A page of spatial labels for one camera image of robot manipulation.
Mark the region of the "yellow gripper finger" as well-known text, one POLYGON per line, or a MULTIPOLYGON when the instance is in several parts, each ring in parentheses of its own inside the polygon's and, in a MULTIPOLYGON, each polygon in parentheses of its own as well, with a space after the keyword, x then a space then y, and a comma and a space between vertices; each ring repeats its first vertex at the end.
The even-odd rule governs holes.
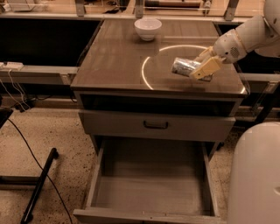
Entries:
POLYGON ((209 46, 205 49, 202 53, 200 53, 194 60, 199 63, 204 63, 205 61, 209 60, 210 58, 214 57, 216 52, 212 46, 209 46))
POLYGON ((209 59, 204 59, 200 63, 200 65, 191 72, 191 76, 196 80, 202 80, 220 70, 222 64, 223 59, 218 56, 210 57, 209 59))

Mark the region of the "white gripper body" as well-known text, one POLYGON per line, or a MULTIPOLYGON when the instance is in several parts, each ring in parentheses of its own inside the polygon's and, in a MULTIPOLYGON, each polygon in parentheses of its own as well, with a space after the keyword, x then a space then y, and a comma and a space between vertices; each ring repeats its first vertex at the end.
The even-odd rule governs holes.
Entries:
POLYGON ((242 34, 239 28, 231 29, 221 35, 213 45, 213 50, 223 63, 231 64, 243 59, 247 55, 242 42, 242 34))

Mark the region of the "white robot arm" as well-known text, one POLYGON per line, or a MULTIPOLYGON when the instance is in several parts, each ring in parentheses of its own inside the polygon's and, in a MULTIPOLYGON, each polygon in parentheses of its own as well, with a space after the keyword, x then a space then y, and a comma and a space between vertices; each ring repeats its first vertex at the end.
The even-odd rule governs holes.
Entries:
POLYGON ((221 35, 195 59, 200 65, 191 76, 201 80, 220 70, 223 64, 235 63, 255 49, 275 42, 279 39, 279 22, 280 0, 265 0, 263 15, 254 16, 221 35))

